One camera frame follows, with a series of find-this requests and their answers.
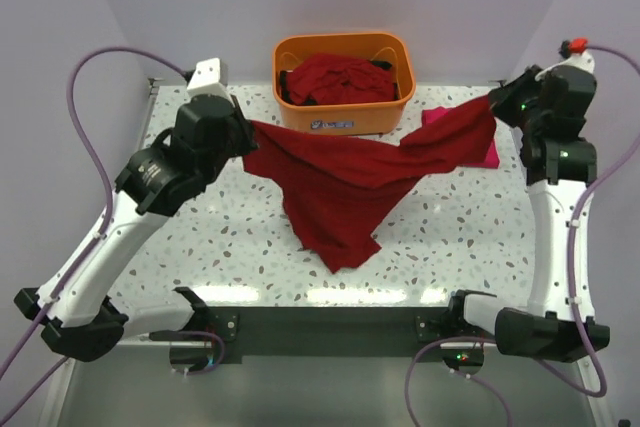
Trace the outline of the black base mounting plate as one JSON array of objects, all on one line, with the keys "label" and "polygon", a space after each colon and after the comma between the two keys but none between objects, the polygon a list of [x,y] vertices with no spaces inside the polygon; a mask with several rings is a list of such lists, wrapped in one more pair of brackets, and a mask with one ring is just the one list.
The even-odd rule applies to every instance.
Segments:
[{"label": "black base mounting plate", "polygon": [[424,345],[489,336],[452,324],[446,307],[211,307],[191,323],[225,344],[224,361],[263,357],[411,357]]}]

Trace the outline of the folded pink t shirt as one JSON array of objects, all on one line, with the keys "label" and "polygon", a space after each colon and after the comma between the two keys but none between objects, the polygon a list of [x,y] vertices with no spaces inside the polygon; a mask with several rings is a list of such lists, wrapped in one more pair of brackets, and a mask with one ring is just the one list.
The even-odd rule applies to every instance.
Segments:
[{"label": "folded pink t shirt", "polygon": [[[435,122],[437,119],[447,114],[449,108],[439,106],[434,109],[423,110],[421,113],[421,124],[426,126]],[[498,169],[500,166],[500,158],[496,147],[495,140],[491,141],[484,159],[477,163],[467,163],[464,167],[469,168],[482,168],[482,169]]]}]

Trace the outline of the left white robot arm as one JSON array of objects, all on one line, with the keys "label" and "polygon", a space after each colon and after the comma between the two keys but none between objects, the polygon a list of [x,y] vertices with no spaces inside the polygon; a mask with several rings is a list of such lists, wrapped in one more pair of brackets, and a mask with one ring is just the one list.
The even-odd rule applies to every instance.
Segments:
[{"label": "left white robot arm", "polygon": [[46,284],[16,295],[15,305],[42,326],[50,350],[92,362],[124,338],[163,331],[202,334],[209,308],[188,287],[138,307],[119,307],[108,292],[184,203],[203,194],[230,159],[256,148],[253,126],[235,96],[200,94],[182,105],[174,126],[131,156],[94,232],[73,258]]}]

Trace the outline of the dark red t shirt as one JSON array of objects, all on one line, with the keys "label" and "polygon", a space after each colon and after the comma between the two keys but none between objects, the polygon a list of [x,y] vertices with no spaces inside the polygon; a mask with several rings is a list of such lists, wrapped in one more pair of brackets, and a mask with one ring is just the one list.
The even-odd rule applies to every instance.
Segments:
[{"label": "dark red t shirt", "polygon": [[254,122],[256,151],[244,170],[275,182],[302,246],[332,273],[375,255],[374,230],[428,175],[481,162],[496,130],[487,97],[476,97],[403,137],[399,144],[321,136]]}]

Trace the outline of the orange plastic basket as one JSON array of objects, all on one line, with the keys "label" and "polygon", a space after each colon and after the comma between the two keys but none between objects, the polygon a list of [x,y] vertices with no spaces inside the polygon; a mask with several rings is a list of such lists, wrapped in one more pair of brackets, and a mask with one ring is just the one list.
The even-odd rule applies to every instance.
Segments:
[{"label": "orange plastic basket", "polygon": [[283,124],[301,132],[388,133],[416,88],[408,48],[386,32],[289,37],[272,70]]}]

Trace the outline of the red t shirts in basket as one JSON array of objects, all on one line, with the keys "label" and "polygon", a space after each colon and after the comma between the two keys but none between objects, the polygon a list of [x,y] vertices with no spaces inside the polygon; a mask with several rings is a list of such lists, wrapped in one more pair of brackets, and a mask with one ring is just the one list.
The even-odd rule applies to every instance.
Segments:
[{"label": "red t shirts in basket", "polygon": [[291,71],[281,70],[281,98],[296,106],[391,102],[399,88],[387,61],[314,54]]}]

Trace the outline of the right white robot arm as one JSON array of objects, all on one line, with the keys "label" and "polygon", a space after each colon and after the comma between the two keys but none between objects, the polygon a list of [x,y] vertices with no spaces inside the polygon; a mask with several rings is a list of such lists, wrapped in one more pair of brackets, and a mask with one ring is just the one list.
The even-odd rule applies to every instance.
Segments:
[{"label": "right white robot arm", "polygon": [[588,224],[597,153],[581,137],[597,81],[593,67],[569,61],[528,68],[493,89],[494,117],[522,133],[520,159],[535,220],[533,284],[525,306],[459,290],[448,317],[459,333],[484,331],[505,355],[563,363],[608,346],[595,321],[588,281]]}]

